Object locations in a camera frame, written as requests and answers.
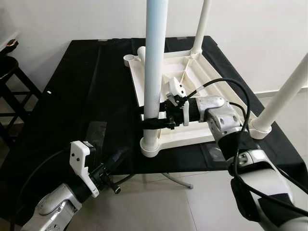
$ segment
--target stool leg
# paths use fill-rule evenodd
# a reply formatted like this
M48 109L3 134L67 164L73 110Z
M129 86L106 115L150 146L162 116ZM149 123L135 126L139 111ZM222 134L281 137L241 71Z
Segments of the stool leg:
M29 114L25 111L24 107L15 98L13 93L5 84L0 84L0 92L5 101L10 105L10 107L18 114L18 116L25 122Z
M0 123L0 137L2 137L2 139L4 140L4 142L6 143L6 145L11 148L14 144L13 140L10 138L9 134L7 133L7 131L5 130L4 126L2 125L2 123Z
M41 97L42 93L20 68L17 68L14 73L38 99Z

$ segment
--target black cloth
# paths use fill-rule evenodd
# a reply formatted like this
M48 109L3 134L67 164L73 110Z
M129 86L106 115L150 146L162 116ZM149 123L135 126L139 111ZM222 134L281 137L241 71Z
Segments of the black cloth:
M167 38L165 52L189 50L193 40L193 37ZM0 169L0 180L5 184L8 198L14 199L26 177L45 158L71 141L84 140L90 121L107 122L103 160L119 149L129 149L128 158L114 174L226 169L213 142L162 150L155 158L141 154L138 105L123 56L137 55L137 49L144 45L143 38L73 40L70 43ZM258 116L263 110L262 104L209 36L203 41L203 56L222 77L236 79L247 88L252 111ZM230 86L244 100L240 89ZM272 132L258 144L271 161L308 186L305 163L276 123L272 125ZM64 153L48 162L32 179L24 199L37 202L73 177L69 153ZM8 211L0 208L0 213L5 216Z

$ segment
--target white plastic base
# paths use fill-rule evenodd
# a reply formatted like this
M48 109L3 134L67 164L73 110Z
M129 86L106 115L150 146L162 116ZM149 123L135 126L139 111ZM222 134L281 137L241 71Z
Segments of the white plastic base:
M271 126L269 127L269 129L267 131L260 131L260 130L256 129L255 126L254 126L255 120L256 119L253 119L250 122L250 126L249 126L250 135L251 135L252 138L254 138L256 140L262 140L271 132Z
M137 97L138 105L144 105L144 67L139 56L129 56L125 58L128 63L132 80L134 82L135 94ZM202 84L216 78L221 78L220 74L212 67L202 54L192 54L191 51L178 51L165 53L164 55L164 68L162 76L162 90L160 102L167 99L167 83L175 77L181 85L185 88L187 94L199 88ZM235 102L246 109L244 102L237 96L232 88L226 82L220 82L199 91L195 96L207 95L221 95L228 99L230 102ZM234 108L243 121L242 112ZM160 112L159 118L165 118L166 113ZM141 144L141 151L147 157L154 157L162 149L185 146L195 143L203 143L214 141L212 133L207 123L190 122L189 126L179 126L174 130L167 128L160 129L158 132L159 147L152 151L147 151Z

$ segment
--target white plastic stand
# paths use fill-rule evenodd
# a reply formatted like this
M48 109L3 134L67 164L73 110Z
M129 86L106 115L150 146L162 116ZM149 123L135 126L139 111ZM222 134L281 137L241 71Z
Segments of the white plastic stand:
M305 55L260 116L251 121L250 134L253 138L261 140L271 132L271 125L279 112L294 98L307 81L307 68L308 54Z
M167 0L147 1L146 47L138 49L138 56L124 56L124 64L131 71L139 106L144 105L145 118L164 118L159 112L159 103L167 99L167 83L175 77L187 94L220 74L202 55L202 42L211 0L204 0L196 38L192 50L164 53L167 22ZM209 86L195 96L221 95L246 108L244 102L225 82ZM244 120L238 108L239 117ZM154 157L162 149L213 141L207 123L190 122L174 130L144 130L140 141L141 151L147 157Z

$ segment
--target white wall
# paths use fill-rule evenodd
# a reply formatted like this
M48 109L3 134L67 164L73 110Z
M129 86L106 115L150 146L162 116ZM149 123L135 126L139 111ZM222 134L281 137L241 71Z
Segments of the white wall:
M146 0L0 0L13 55L43 89L70 40L144 37ZM202 0L169 0L167 36L195 34ZM253 91L279 89L307 52L307 0L213 0L211 35Z

